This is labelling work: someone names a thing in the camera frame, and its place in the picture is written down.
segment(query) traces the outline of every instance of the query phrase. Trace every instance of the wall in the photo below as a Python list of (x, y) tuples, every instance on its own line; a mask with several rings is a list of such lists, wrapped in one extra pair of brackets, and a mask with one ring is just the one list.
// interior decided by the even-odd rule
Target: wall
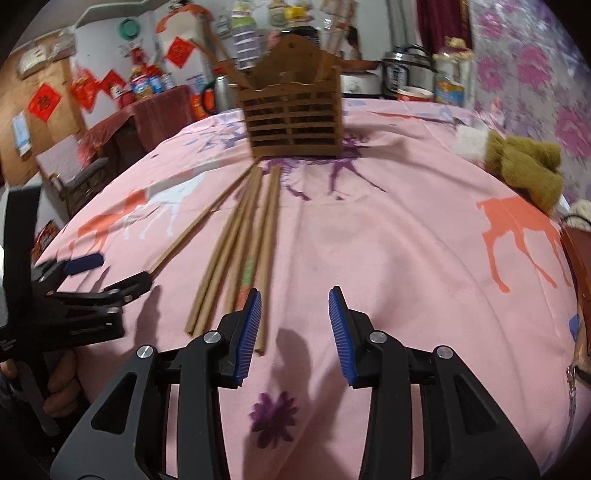
[[(49, 44), (50, 36), (41, 44)], [(37, 173), (35, 156), (52, 147), (68, 135), (80, 135), (85, 129), (78, 103), (70, 96), (68, 59), (50, 63), (40, 72), (21, 80), (17, 65), (22, 52), (11, 55), (0, 70), (0, 157), (4, 178), (10, 185), (23, 185)], [(41, 84), (47, 83), (61, 95), (61, 100), (47, 122), (25, 111), (31, 135), (31, 152), (21, 158), (14, 145), (11, 119), (25, 110)]]
[[(379, 60), (386, 51), (391, 50), (386, 1), (359, 0), (355, 24), (359, 30), (363, 56), (366, 59)], [(322, 0), (313, 0), (313, 5), (319, 7), (321, 2)], [(214, 0), (195, 0), (194, 3), (203, 5), (217, 18), (224, 9), (227, 11), (231, 10), (233, 0), (222, 0), (218, 2)], [(155, 54), (157, 44), (163, 50), (163, 54), (166, 54), (154, 30), (156, 24), (167, 14), (168, 3), (137, 18), (141, 26), (140, 38), (142, 39), (142, 48), (148, 58)], [(322, 39), (325, 35), (323, 26), (326, 15), (317, 9), (312, 10), (311, 14), (314, 17), (311, 25), (320, 29)], [(270, 30), (273, 28), (269, 24), (268, 10), (266, 7), (257, 8), (253, 12), (253, 17), (260, 30)], [(126, 43), (117, 33), (117, 28), (122, 20), (124, 18), (112, 18), (74, 29), (78, 53), (71, 58), (72, 66), (75, 62), (78, 62), (80, 66), (90, 69), (98, 80), (102, 80), (107, 72), (113, 68), (127, 80), (131, 74), (132, 63), (129, 58), (124, 58), (119, 53), (119, 47)], [(223, 43), (228, 49), (230, 56), (234, 56), (235, 49), (232, 38), (224, 39)], [(343, 49), (348, 49), (345, 42), (343, 42)], [(198, 52), (193, 52), (182, 69), (165, 61), (165, 68), (173, 74), (178, 84), (188, 83), (189, 81), (187, 79), (203, 73), (199, 56), (200, 54)], [(82, 115), (86, 126), (90, 128), (115, 113), (116, 110), (115, 102), (105, 92), (99, 92), (94, 110), (92, 112), (86, 112), (83, 109)]]
[[(118, 33), (119, 24), (124, 18), (111, 18), (84, 25), (73, 29), (77, 42), (77, 54), (70, 58), (72, 67), (77, 63), (80, 67), (89, 69), (95, 77), (102, 80), (110, 69), (114, 69), (124, 80), (131, 75), (131, 59), (125, 58), (119, 52), (119, 47), (126, 45)], [(153, 13), (146, 12), (137, 17), (141, 27), (138, 37), (142, 48), (150, 59), (156, 51), (154, 43)], [(117, 111), (115, 102), (105, 92), (99, 92), (96, 104), (91, 112), (82, 109), (86, 126), (91, 128), (101, 120)]]

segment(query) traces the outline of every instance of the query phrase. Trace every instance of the floral curtain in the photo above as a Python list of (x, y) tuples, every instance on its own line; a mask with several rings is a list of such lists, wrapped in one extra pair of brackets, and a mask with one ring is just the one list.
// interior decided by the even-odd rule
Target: floral curtain
[(471, 0), (475, 109), (499, 98), (507, 133), (563, 147), (564, 195), (591, 200), (591, 69), (543, 0)]

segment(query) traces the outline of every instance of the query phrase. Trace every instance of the jar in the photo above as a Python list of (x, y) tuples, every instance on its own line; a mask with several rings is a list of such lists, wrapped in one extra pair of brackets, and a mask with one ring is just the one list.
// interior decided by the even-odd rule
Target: jar
[(130, 82), (136, 100), (149, 98), (154, 93), (148, 76), (144, 73), (144, 69), (139, 65), (136, 65), (131, 69)]
[(445, 45), (433, 55), (437, 74), (437, 103), (471, 108), (473, 52), (461, 38), (446, 37)]

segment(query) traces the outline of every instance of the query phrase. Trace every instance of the metal screw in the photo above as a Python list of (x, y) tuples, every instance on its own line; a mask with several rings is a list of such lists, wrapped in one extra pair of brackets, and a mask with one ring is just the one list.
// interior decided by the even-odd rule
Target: metal screw
[(151, 357), (154, 353), (154, 348), (149, 345), (144, 345), (138, 348), (137, 355), (140, 358), (148, 358)]
[(437, 356), (439, 358), (444, 358), (445, 360), (453, 357), (453, 350), (448, 346), (441, 346), (437, 349)]
[(219, 332), (216, 332), (215, 330), (207, 332), (205, 335), (203, 335), (203, 340), (205, 340), (205, 343), (218, 343), (221, 339), (222, 335), (220, 335)]
[(388, 337), (384, 332), (376, 330), (369, 334), (369, 341), (372, 343), (384, 343)]

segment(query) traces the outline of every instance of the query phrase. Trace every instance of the plastic bottle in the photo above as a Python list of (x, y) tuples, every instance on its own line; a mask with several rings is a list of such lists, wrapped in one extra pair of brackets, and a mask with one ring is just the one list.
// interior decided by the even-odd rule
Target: plastic bottle
[(129, 81), (134, 91), (136, 100), (150, 98), (154, 94), (152, 86), (150, 85), (150, 80), (148, 76), (144, 73), (143, 67), (141, 67), (140, 65), (135, 65), (131, 69), (131, 78)]
[(249, 2), (237, 1), (232, 8), (232, 37), (236, 47), (238, 68), (254, 67), (261, 55), (256, 22)]
[(435, 99), (446, 105), (464, 106), (470, 95), (472, 50), (461, 38), (446, 38), (445, 45), (433, 56), (437, 75)]
[(320, 48), (318, 30), (308, 25), (308, 12), (304, 7), (288, 8), (285, 12), (285, 18), (287, 19), (287, 28), (281, 32), (281, 35), (299, 35), (307, 38)]

